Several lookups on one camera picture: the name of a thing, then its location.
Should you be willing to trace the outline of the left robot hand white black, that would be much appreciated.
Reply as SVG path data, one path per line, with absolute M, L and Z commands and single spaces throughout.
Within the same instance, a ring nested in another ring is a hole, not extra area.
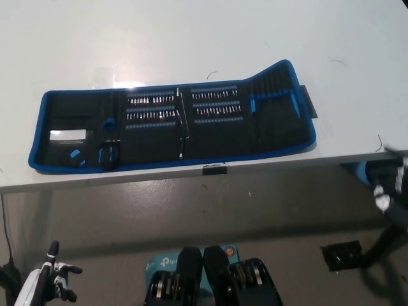
M 75 265 L 57 262 L 59 242 L 54 240 L 45 256 L 41 268 L 34 269 L 19 291 L 14 305 L 46 305 L 54 299 L 75 303 L 77 294 L 70 288 L 70 273 L 81 274 L 83 270 Z

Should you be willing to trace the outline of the right robot hand black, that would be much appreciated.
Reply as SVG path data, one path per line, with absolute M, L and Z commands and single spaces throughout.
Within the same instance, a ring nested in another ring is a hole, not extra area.
M 407 229 L 407 153 L 384 149 L 394 161 L 374 172 L 375 205 L 390 221 Z

